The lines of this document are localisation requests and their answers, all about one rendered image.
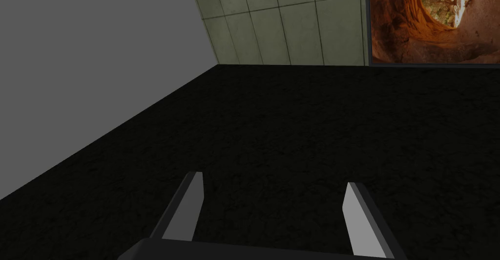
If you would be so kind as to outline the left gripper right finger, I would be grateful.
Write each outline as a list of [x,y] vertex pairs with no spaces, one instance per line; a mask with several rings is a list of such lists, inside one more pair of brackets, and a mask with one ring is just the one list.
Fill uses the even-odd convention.
[[342,213],[355,256],[407,259],[367,187],[362,183],[347,183]]

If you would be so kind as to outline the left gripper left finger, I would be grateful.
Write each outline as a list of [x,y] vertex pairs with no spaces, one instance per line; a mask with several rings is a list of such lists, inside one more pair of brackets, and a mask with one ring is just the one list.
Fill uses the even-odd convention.
[[203,202],[203,173],[187,173],[150,237],[192,241]]

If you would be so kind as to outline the orange canyon wall picture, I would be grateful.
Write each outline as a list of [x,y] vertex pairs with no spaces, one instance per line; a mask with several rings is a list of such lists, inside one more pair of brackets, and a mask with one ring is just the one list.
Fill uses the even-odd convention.
[[366,0],[373,66],[500,67],[500,0],[465,0],[457,27],[422,0]]

